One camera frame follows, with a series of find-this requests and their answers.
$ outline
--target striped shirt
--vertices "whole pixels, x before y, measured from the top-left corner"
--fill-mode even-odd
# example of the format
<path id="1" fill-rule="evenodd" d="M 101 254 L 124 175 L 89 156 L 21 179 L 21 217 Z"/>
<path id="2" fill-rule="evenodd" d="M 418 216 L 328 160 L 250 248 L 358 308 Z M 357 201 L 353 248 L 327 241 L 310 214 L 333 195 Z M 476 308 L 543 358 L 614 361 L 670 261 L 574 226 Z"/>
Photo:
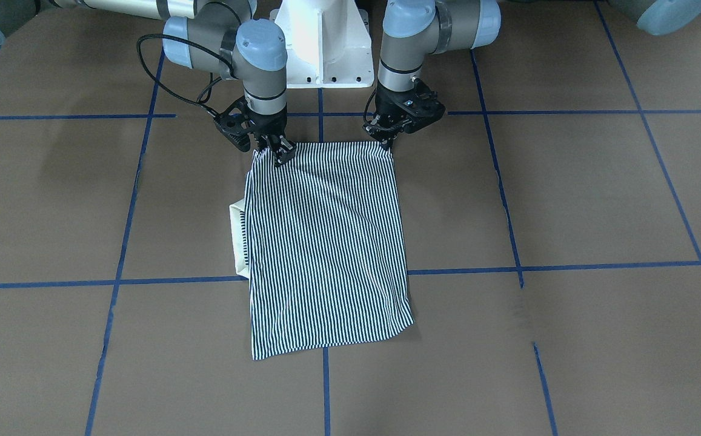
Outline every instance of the striped shirt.
<path id="1" fill-rule="evenodd" d="M 414 321 L 393 157 L 374 142 L 255 152 L 245 182 L 255 360 L 375 342 Z"/>

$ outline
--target fabric stripe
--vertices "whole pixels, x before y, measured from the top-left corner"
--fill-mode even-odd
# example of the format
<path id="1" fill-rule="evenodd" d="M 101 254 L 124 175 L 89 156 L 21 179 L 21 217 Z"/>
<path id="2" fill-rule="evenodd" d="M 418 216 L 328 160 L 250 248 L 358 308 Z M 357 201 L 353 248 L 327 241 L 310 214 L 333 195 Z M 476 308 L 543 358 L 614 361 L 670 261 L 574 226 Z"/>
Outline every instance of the fabric stripe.
<path id="1" fill-rule="evenodd" d="M 374 142 L 298 144 L 245 181 L 256 360 L 389 339 L 412 325 L 393 157 Z"/>

